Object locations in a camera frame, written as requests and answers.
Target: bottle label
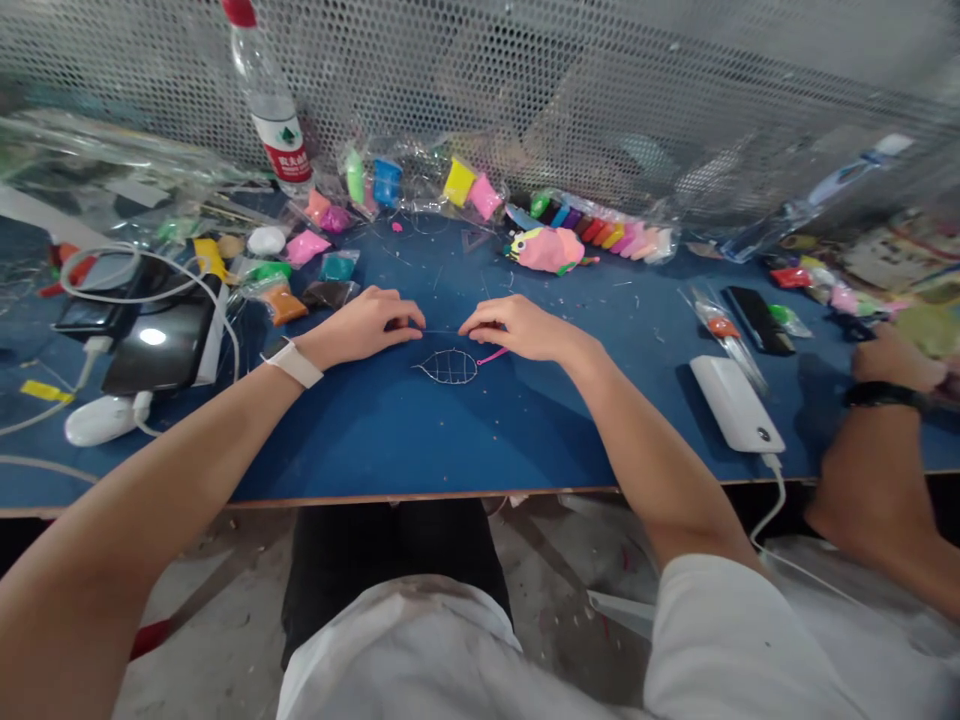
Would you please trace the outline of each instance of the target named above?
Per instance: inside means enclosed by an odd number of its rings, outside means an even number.
[[[303,149],[303,133],[296,115],[287,120],[264,120],[254,115],[253,124],[270,158],[273,172],[280,180],[301,183],[310,179],[310,160]]]

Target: smartphone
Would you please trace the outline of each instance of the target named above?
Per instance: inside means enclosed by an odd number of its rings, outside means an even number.
[[[727,295],[740,317],[750,327],[750,336],[760,352],[769,355],[793,355],[796,349],[783,326],[777,322],[756,290],[728,287]]]
[[[185,282],[181,275],[166,275],[153,294],[172,290]],[[220,289],[220,280],[212,275],[204,278],[204,282],[215,292]],[[114,349],[113,361],[101,386],[103,392],[134,395],[193,385],[213,312],[210,296],[195,283],[170,298],[141,305],[129,334]]]
[[[79,289],[104,299],[125,299],[143,297],[146,287],[142,262],[129,253],[106,253],[97,258]],[[53,329],[79,342],[97,335],[116,341],[129,332],[136,316],[135,303],[116,304],[71,295]]]

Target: hand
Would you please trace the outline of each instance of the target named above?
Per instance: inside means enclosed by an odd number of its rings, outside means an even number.
[[[363,360],[381,350],[423,333],[427,321],[412,300],[401,300],[398,290],[371,285],[329,319],[294,339],[297,349],[321,371],[340,363]]]
[[[553,360],[560,364],[602,349],[583,330],[540,309],[522,295],[480,303],[460,327],[460,334],[480,343],[502,345],[528,360]]]
[[[857,382],[879,380],[929,393],[946,378],[943,363],[925,356],[893,326],[881,323],[873,331],[877,339],[860,343],[853,354]]]

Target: perforated metal mesh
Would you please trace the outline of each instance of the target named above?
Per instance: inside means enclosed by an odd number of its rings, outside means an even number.
[[[259,0],[318,158],[481,132],[513,187],[756,216],[887,132],[916,138],[844,212],[960,182],[953,0]],[[211,0],[2,0],[0,75],[263,166]]]

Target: watch strap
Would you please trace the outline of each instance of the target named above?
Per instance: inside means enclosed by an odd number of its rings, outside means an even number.
[[[270,357],[261,357],[267,364],[280,368],[309,390],[323,377],[323,372],[300,354],[292,340],[289,338],[286,338],[286,340],[287,344],[278,352]]]
[[[843,396],[845,407],[882,407],[906,405],[921,413],[930,409],[930,399],[912,388],[894,383],[873,381],[857,383]]]

